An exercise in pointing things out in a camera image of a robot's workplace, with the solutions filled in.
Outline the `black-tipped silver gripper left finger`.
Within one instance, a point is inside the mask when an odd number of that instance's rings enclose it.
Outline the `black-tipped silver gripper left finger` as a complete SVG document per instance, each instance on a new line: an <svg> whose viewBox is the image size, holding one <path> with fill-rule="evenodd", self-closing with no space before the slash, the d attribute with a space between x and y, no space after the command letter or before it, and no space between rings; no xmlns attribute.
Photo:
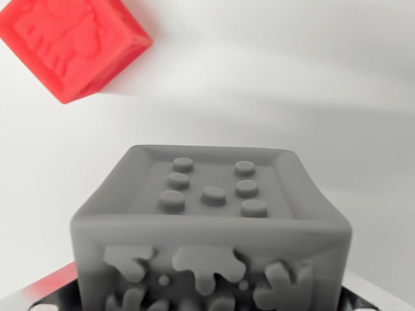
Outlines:
<svg viewBox="0 0 415 311"><path fill-rule="evenodd" d="M3 298L1 310L30 310L41 304L55 310L82 310L75 262Z"/></svg>

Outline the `black-tipped silver gripper right finger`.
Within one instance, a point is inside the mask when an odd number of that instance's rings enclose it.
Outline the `black-tipped silver gripper right finger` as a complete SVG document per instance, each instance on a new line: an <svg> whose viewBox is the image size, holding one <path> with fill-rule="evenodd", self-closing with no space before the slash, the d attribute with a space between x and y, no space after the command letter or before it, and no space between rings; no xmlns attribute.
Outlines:
<svg viewBox="0 0 415 311"><path fill-rule="evenodd" d="M414 307L346 270L340 294L340 310L414 310Z"/></svg>

